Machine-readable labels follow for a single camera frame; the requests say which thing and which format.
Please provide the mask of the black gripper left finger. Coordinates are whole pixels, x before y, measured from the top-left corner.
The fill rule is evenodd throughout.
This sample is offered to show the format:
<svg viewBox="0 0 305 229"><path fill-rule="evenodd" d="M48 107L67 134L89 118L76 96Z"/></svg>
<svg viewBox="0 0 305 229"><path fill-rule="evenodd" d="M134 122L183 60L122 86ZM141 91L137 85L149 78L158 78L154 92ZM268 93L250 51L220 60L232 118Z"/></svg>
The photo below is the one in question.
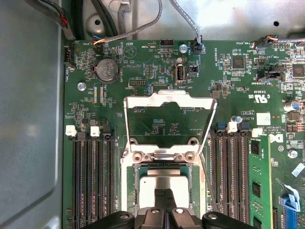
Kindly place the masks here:
<svg viewBox="0 0 305 229"><path fill-rule="evenodd" d="M97 220L85 229L163 229L166 215L166 192L155 189L155 206L143 208L136 217L127 211L117 211Z"/></svg>

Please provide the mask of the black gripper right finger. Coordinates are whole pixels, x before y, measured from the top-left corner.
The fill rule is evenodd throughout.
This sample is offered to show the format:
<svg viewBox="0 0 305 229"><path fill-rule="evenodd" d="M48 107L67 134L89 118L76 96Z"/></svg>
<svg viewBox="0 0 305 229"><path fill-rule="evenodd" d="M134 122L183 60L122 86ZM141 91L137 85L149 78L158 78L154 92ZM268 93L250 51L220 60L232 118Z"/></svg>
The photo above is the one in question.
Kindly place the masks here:
<svg viewBox="0 0 305 229"><path fill-rule="evenodd" d="M224 215L211 211L201 218L188 208L177 207L171 189L165 190L165 204L169 212L170 224L174 229L253 229L254 227Z"/></svg>

